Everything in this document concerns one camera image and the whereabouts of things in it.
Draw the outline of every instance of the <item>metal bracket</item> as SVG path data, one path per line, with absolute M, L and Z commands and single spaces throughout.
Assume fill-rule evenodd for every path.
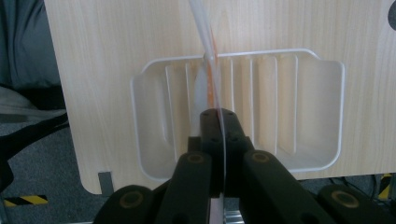
M 111 172 L 101 172 L 98 173 L 100 189 L 102 191 L 102 196 L 110 197 L 114 193 L 113 181 L 111 178 Z

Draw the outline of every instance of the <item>black mechanical part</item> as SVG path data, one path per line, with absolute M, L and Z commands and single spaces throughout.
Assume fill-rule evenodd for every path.
M 318 194 L 318 202 L 337 223 L 396 223 L 395 217 L 345 185 L 324 187 Z
M 224 146 L 218 111 L 216 109 L 208 109 L 201 113 L 200 125 L 201 140 L 199 150 L 212 157 L 210 196 L 218 198 L 224 188 Z
M 183 154 L 163 196 L 155 223 L 207 223 L 211 169 L 212 159 L 207 154 Z
M 117 190 L 97 214 L 94 224 L 152 223 L 154 193 L 145 187 L 128 186 Z
M 335 223 L 271 153 L 247 152 L 243 172 L 240 209 L 246 223 Z
M 225 196 L 240 197 L 243 186 L 246 185 L 242 173 L 243 158 L 246 152 L 254 146 L 242 129 L 238 117 L 233 111 L 222 109 L 226 138 L 226 179 Z

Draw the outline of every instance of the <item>white plastic tray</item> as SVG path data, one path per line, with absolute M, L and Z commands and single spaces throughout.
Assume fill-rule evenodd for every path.
M 194 80 L 202 56 L 150 62 L 132 77 L 142 171 L 171 177 L 187 151 Z M 345 69 L 308 49 L 220 54 L 222 107 L 238 116 L 256 149 L 290 172 L 325 169 L 341 150 Z

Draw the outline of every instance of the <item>black and yellow tape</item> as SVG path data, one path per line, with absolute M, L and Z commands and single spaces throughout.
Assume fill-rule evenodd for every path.
M 389 198 L 390 179 L 392 174 L 384 174 L 381 176 L 381 183 L 379 184 L 378 199 L 387 200 Z
M 48 203 L 47 196 L 45 195 L 30 195 L 30 196 L 21 196 L 21 197 L 13 197 L 13 198 L 5 198 L 4 205 L 6 207 L 14 207 L 19 205 L 28 205 L 28 204 L 44 204 Z

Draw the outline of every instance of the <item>wood grain surface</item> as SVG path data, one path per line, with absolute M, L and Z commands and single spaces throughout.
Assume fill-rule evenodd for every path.
M 205 0 L 218 51 L 307 48 L 346 66 L 342 152 L 297 178 L 396 172 L 396 31 L 392 0 Z M 135 148 L 131 76 L 162 57 L 203 54 L 188 1 L 46 1 L 81 182 L 101 193 L 154 188 Z

